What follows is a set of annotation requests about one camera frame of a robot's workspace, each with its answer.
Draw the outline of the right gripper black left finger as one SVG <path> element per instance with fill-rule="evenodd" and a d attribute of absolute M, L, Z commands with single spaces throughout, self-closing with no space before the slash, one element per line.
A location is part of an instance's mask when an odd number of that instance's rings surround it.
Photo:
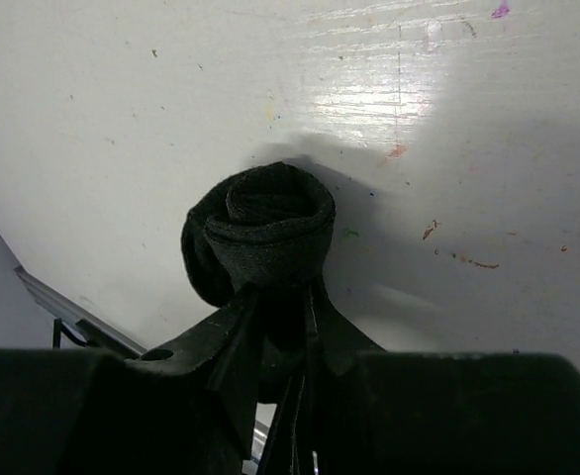
<path fill-rule="evenodd" d="M 226 305 L 125 363 L 141 446 L 160 460 L 249 458 L 260 365 L 259 292 Z"/>

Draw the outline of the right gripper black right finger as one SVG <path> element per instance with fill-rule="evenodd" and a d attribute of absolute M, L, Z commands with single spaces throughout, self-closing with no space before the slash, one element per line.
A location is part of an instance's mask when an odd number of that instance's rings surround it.
<path fill-rule="evenodd" d="M 325 283 L 313 281 L 303 293 L 305 322 L 305 421 L 308 443 L 321 474 L 340 474 L 356 451 L 357 354 L 383 348 L 344 317 L 331 302 Z"/>

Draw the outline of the black sock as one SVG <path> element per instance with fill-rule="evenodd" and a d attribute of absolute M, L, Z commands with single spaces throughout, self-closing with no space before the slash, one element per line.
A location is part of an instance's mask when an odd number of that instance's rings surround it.
<path fill-rule="evenodd" d="M 314 175 L 283 162 L 235 174 L 187 214 L 181 252 L 189 281 L 220 308 L 245 286 L 260 295 L 267 342 L 259 400 L 275 403 L 299 361 L 302 291 L 321 276 L 336 203 Z"/>

